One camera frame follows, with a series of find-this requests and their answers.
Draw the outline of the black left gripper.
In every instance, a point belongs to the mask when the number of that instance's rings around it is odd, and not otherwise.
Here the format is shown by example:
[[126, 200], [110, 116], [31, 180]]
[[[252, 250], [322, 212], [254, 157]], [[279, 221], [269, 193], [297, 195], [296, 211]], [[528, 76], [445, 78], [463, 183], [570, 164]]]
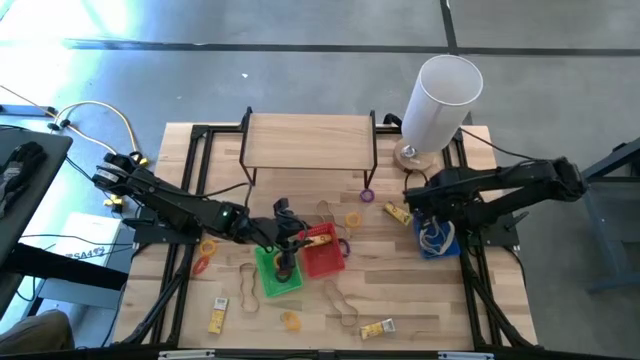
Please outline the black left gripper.
[[248, 228], [244, 231], [244, 240], [253, 242], [265, 250], [276, 248], [285, 250], [277, 256], [277, 272], [290, 274], [296, 267], [293, 251], [302, 247], [302, 240], [290, 238], [306, 231], [306, 222], [294, 215], [290, 215], [289, 200], [280, 198], [273, 204], [274, 219], [266, 217], [250, 218]]

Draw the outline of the beige rubber band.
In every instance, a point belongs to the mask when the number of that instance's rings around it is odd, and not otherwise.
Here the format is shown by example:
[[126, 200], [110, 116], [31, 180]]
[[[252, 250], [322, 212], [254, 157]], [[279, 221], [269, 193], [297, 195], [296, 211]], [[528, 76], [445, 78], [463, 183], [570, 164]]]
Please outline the beige rubber band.
[[418, 241], [422, 250], [426, 251], [427, 253], [433, 256], [436, 256], [435, 254], [432, 253], [432, 250], [431, 250], [431, 245], [433, 244], [434, 239], [429, 238], [429, 235], [433, 235], [433, 234], [434, 234], [434, 228], [431, 221], [425, 221], [420, 226], [420, 229], [418, 232]]
[[434, 228], [434, 234], [429, 235], [429, 238], [430, 239], [438, 239], [439, 237], [443, 238], [443, 241], [441, 243], [435, 243], [434, 245], [431, 246], [431, 248], [438, 255], [442, 255], [449, 249], [449, 247], [453, 243], [453, 240], [455, 237], [455, 225], [451, 221], [446, 221], [445, 224], [448, 226], [448, 230], [444, 231], [441, 224], [437, 222], [435, 219], [432, 219], [431, 223]]
[[446, 253], [446, 251], [450, 248], [454, 239], [454, 235], [452, 233], [441, 233], [436, 236], [433, 240], [433, 244], [431, 245], [432, 253], [436, 256], [441, 256]]
[[257, 284], [257, 267], [254, 263], [246, 262], [239, 266], [240, 276], [240, 306], [245, 313], [256, 313], [259, 311], [259, 299], [255, 295]]
[[337, 221], [337, 215], [334, 213], [333, 208], [326, 200], [320, 200], [315, 206], [315, 213], [320, 218], [322, 223], [332, 223], [337, 229], [340, 237], [345, 240], [351, 239], [351, 233], [347, 227], [340, 224]]
[[322, 286], [322, 293], [331, 309], [338, 315], [343, 327], [353, 327], [357, 324], [359, 311], [347, 301], [346, 296], [338, 288], [335, 281], [325, 280]]

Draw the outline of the blue plastic basket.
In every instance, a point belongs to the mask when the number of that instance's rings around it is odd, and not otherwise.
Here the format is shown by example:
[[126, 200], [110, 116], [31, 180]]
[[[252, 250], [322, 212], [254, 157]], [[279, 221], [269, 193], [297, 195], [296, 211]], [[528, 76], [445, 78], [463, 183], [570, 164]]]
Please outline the blue plastic basket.
[[[434, 259], [441, 259], [441, 258], [447, 258], [447, 257], [456, 257], [456, 256], [459, 256], [459, 255], [460, 255], [460, 253], [461, 253], [461, 250], [460, 250], [460, 246], [459, 246], [459, 243], [458, 243], [458, 241], [457, 241], [457, 238], [456, 238], [456, 228], [455, 228], [455, 237], [454, 237], [453, 243], [452, 243], [452, 245], [450, 246], [450, 248], [446, 251], [446, 253], [445, 253], [444, 255], [441, 255], [441, 256], [433, 256], [433, 255], [431, 255], [431, 254], [429, 254], [429, 253], [427, 253], [426, 251], [424, 251], [424, 250], [422, 250], [422, 249], [421, 249], [421, 247], [420, 247], [420, 245], [419, 245], [419, 241], [418, 241], [418, 232], [419, 232], [420, 226], [421, 226], [425, 221], [432, 221], [432, 219], [426, 219], [426, 218], [422, 218], [422, 217], [418, 217], [418, 216], [416, 216], [416, 217], [413, 219], [412, 226], [413, 226], [413, 230], [414, 230], [414, 233], [415, 233], [416, 241], [417, 241], [417, 244], [418, 244], [418, 246], [419, 246], [419, 252], [420, 252], [421, 256], [422, 256], [424, 259], [426, 259], [426, 260], [434, 260]], [[447, 231], [447, 230], [448, 230], [448, 226], [445, 224], [445, 222], [446, 222], [446, 221], [444, 221], [444, 222], [439, 222], [439, 223], [440, 223], [440, 224], [441, 224], [441, 226], [443, 227], [443, 230], [444, 230], [444, 231]]]

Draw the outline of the black side desk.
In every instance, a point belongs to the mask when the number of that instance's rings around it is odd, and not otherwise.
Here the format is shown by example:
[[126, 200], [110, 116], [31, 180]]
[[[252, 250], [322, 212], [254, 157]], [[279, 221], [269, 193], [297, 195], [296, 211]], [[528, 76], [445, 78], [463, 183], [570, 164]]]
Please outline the black side desk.
[[87, 306], [109, 307], [115, 292], [128, 280], [124, 269], [127, 248], [110, 243], [95, 243], [96, 253], [76, 245], [69, 254], [58, 254], [21, 243], [31, 218], [66, 159], [73, 140], [66, 136], [24, 130], [0, 131], [0, 165], [14, 148], [35, 142], [43, 148], [46, 159], [29, 177], [26, 193], [4, 218], [0, 219], [0, 279], [17, 274], [40, 278], [35, 299], [22, 315], [34, 315], [46, 299]]

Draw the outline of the red plastic basket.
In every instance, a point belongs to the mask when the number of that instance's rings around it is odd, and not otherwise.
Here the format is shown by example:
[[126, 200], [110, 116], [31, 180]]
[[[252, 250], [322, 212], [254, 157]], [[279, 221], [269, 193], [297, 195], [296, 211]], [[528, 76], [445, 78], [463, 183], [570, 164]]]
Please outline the red plastic basket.
[[323, 246], [302, 248], [304, 270], [309, 278], [321, 278], [345, 269], [345, 261], [338, 242], [339, 237], [332, 223], [321, 223], [313, 226], [306, 232], [300, 232], [298, 237], [300, 240], [304, 240], [305, 237], [325, 233], [333, 236], [331, 243]]

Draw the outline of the green plastic basket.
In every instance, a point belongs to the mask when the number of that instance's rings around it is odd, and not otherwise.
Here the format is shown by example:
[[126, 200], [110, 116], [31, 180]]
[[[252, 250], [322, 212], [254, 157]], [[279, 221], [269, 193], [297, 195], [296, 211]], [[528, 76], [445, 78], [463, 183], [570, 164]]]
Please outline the green plastic basket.
[[289, 280], [287, 282], [280, 282], [276, 277], [277, 271], [274, 262], [278, 252], [273, 251], [267, 253], [262, 247], [256, 247], [254, 249], [254, 255], [266, 297], [284, 295], [303, 287], [304, 280], [299, 263], [296, 263], [296, 266], [293, 268]]

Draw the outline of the wooden shelf riser black legs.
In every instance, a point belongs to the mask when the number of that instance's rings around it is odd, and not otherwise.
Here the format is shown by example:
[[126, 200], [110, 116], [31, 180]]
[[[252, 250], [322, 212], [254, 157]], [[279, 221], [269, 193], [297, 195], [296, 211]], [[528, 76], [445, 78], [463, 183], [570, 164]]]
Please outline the wooden shelf riser black legs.
[[241, 123], [239, 164], [256, 182], [259, 169], [361, 171], [368, 189], [378, 166], [376, 113], [256, 113]]

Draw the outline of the white shade table lamp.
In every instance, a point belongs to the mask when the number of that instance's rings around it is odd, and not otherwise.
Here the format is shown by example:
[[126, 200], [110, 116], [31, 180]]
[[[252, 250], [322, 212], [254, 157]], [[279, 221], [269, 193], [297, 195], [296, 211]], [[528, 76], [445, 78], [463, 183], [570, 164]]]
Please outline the white shade table lamp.
[[[394, 162], [403, 171], [425, 171], [449, 146], [474, 102], [484, 88], [480, 70], [471, 61], [455, 55], [438, 55], [420, 68], [404, 116], [401, 139], [394, 148]], [[412, 158], [401, 155], [410, 145]]]

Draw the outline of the blue-grey metal cart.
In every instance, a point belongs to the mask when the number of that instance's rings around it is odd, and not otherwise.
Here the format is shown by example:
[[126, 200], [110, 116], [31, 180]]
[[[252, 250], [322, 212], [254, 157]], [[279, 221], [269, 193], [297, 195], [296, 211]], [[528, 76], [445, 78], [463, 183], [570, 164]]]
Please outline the blue-grey metal cart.
[[603, 271], [586, 291], [640, 287], [640, 137], [617, 145], [581, 176], [587, 243]]

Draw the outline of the white cardboard box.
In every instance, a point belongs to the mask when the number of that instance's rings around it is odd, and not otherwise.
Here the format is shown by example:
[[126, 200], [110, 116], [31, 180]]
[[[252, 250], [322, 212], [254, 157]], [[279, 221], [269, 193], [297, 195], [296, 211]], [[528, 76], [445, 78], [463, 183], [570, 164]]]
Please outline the white cardboard box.
[[116, 250], [126, 249], [117, 240], [120, 221], [83, 213], [72, 213], [51, 251], [68, 258], [105, 266]]

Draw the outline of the person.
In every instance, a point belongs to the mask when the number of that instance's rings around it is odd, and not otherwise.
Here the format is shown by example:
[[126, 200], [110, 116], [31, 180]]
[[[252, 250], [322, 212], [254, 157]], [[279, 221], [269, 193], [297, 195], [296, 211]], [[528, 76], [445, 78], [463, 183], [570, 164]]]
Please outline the person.
[[69, 317], [57, 309], [26, 317], [0, 334], [1, 355], [70, 350], [74, 347]]

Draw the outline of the black glove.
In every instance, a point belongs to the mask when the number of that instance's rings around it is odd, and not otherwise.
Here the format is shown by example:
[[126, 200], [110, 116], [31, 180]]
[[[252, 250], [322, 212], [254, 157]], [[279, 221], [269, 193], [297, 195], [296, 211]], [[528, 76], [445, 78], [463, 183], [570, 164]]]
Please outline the black glove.
[[0, 167], [0, 219], [4, 218], [48, 155], [37, 142], [17, 146]]

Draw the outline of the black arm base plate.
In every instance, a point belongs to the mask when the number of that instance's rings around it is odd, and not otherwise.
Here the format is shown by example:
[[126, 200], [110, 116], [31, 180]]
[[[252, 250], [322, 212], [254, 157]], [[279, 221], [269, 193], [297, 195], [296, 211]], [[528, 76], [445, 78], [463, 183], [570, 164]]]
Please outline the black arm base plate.
[[501, 215], [495, 223], [482, 225], [471, 233], [471, 246], [513, 247], [519, 245], [517, 224], [528, 215], [527, 212], [514, 216], [512, 213]]
[[135, 220], [129, 225], [135, 230], [134, 242], [139, 244], [192, 245], [200, 241], [202, 234], [199, 229], [176, 230], [151, 220]]

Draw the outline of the white bracket strip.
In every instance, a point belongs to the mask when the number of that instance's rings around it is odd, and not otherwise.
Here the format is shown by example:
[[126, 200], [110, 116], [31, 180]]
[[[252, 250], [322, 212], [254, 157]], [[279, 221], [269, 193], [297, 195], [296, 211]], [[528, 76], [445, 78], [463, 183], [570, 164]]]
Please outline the white bracket strip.
[[482, 352], [462, 352], [462, 351], [441, 351], [438, 353], [438, 360], [495, 360], [493, 353]]
[[157, 360], [212, 360], [215, 357], [216, 351], [209, 349], [171, 350], [161, 351]]

